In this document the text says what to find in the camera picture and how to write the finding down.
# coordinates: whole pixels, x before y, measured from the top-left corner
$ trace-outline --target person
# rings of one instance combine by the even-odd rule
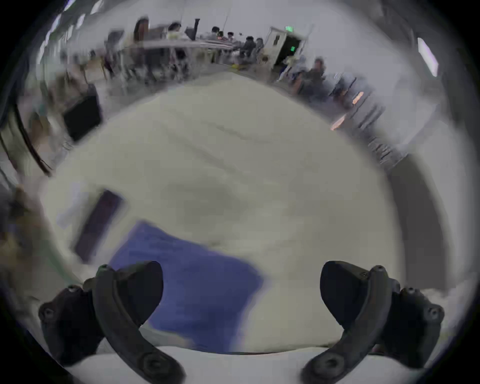
[[[148,33],[148,26],[149,20],[148,17],[144,16],[137,20],[135,24],[135,28],[133,29],[133,34],[127,36],[123,41],[123,47],[128,48],[132,45],[143,41]],[[139,76],[137,75],[135,67],[143,67],[144,66],[144,52],[141,48],[130,48],[127,52],[125,52],[121,56],[121,66],[123,68],[123,72],[127,79],[131,79],[132,76],[130,72],[132,72],[137,79]],[[149,77],[154,79],[153,74],[149,69],[147,69],[147,74]]]
[[[136,43],[138,41],[143,41],[145,36],[148,33],[148,26],[149,26],[148,17],[141,17],[138,19],[137,24],[135,24],[135,28],[133,30],[133,42]]]
[[[212,32],[207,32],[203,35],[200,36],[201,40],[216,40],[218,32],[220,31],[220,28],[218,27],[213,27]]]
[[[293,93],[304,96],[321,96],[324,82],[325,63],[324,59],[317,57],[313,68],[308,72],[301,73],[293,86]]]
[[[217,40],[224,40],[224,41],[228,40],[225,36],[223,36],[223,31],[218,31],[216,38]]]
[[[180,28],[181,28],[180,22],[175,21],[172,24],[170,24],[170,26],[168,27],[167,39],[168,40],[189,40],[190,41],[190,38],[188,37],[188,35],[186,33],[180,32]],[[184,75],[186,75],[187,72],[188,72],[188,67],[187,67],[187,63],[186,63],[187,53],[182,48],[176,48],[175,49],[175,54],[177,56],[177,61],[179,62],[182,73]],[[174,70],[174,72],[178,71],[176,65],[174,65],[173,70]]]
[[[178,21],[174,21],[168,27],[167,39],[168,40],[190,40],[185,32],[180,32],[181,24]]]
[[[305,66],[305,56],[301,55],[299,58],[295,56],[287,56],[283,63],[286,65],[280,76],[277,79],[277,82],[281,81],[285,76],[290,79],[294,79],[296,74],[300,70],[304,69]]]
[[[243,44],[243,47],[240,49],[240,56],[243,54],[246,57],[250,57],[256,46],[253,41],[253,36],[247,36],[247,41],[245,41],[245,44]]]
[[[262,49],[264,49],[264,40],[259,37],[257,38],[256,40],[256,43],[255,43],[255,49],[253,50],[252,52],[252,62],[255,62],[257,60],[257,57],[260,56],[260,53],[262,52]]]

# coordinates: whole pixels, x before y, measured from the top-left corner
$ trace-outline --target person in white shirt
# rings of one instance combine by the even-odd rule
[[[191,39],[185,32],[180,32],[181,24],[178,21],[174,21],[168,27],[167,39],[168,40],[189,40]]]
[[[184,32],[180,32],[181,24],[179,22],[173,22],[168,27],[167,39],[168,40],[188,40],[191,39],[188,35]],[[188,65],[187,65],[187,52],[185,48],[176,48],[175,55],[177,57],[177,62],[181,68],[181,71],[184,76],[187,75],[188,72]],[[177,65],[174,65],[174,71],[177,72],[178,68]]]

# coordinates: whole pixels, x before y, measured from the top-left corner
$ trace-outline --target smartphone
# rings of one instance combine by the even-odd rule
[[[100,240],[122,204],[123,199],[112,191],[104,190],[100,195],[73,246],[73,251],[84,263],[88,263],[95,254]]]

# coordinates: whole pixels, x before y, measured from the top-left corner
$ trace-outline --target blue towel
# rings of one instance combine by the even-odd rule
[[[163,297],[149,324],[188,337],[199,350],[231,352],[243,311],[262,286],[261,275],[244,261],[140,221],[110,266],[149,260],[160,263],[164,279]]]

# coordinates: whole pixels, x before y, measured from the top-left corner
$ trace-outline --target white table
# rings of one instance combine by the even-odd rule
[[[57,224],[76,183],[93,198],[109,188],[128,202],[89,266],[70,250],[79,219]],[[110,260],[138,219],[253,264],[265,284],[237,351],[340,338],[319,292],[328,260],[382,264],[403,280],[395,209],[370,156],[296,101],[230,72],[109,119],[59,166],[41,201],[64,262],[81,279]]]

